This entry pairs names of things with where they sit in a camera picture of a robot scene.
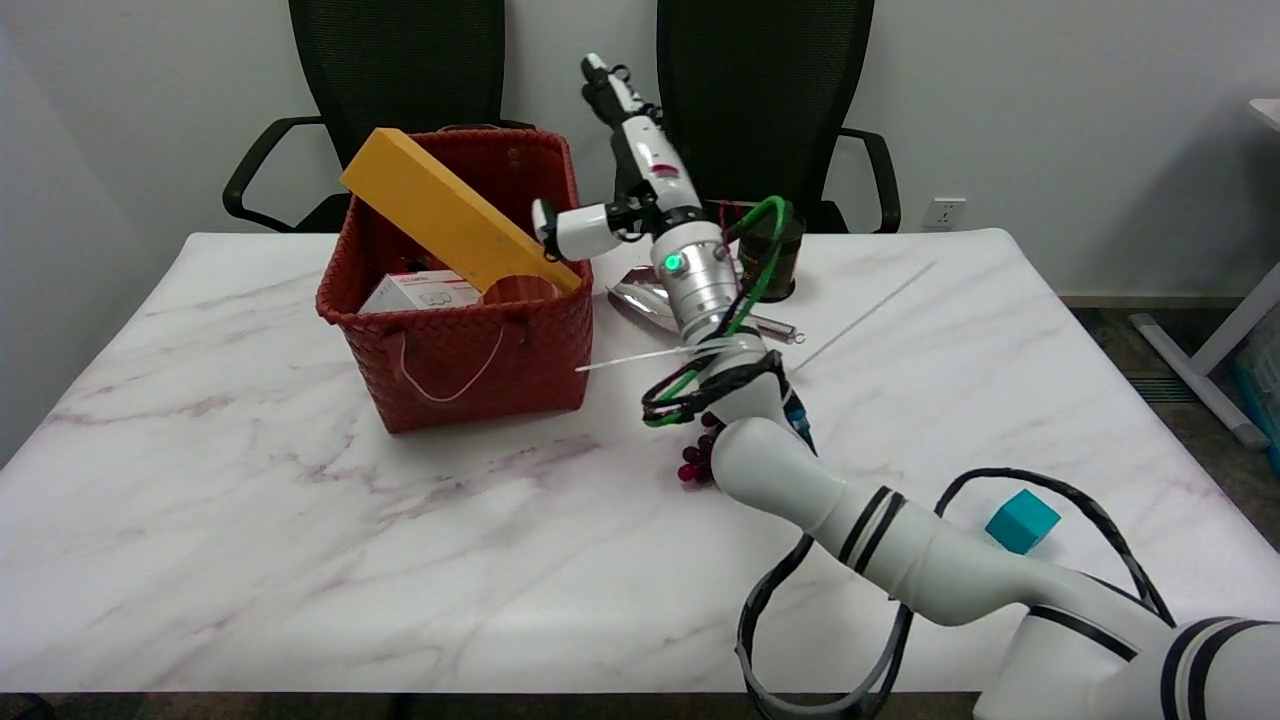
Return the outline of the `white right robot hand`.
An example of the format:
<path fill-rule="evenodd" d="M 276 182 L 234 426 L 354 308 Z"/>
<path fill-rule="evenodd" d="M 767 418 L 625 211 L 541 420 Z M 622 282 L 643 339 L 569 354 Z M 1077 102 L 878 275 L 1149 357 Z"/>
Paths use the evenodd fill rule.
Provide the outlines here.
<path fill-rule="evenodd" d="M 580 69 L 584 100 L 611 129 L 620 187 L 607 202 L 564 211 L 536 200 L 532 228 L 544 255 L 581 261 L 643 240 L 657 245 L 659 258 L 721 245 L 721 228 L 707 217 L 682 158 L 660 127 L 660 109 L 631 86 L 628 68 L 590 53 Z"/>

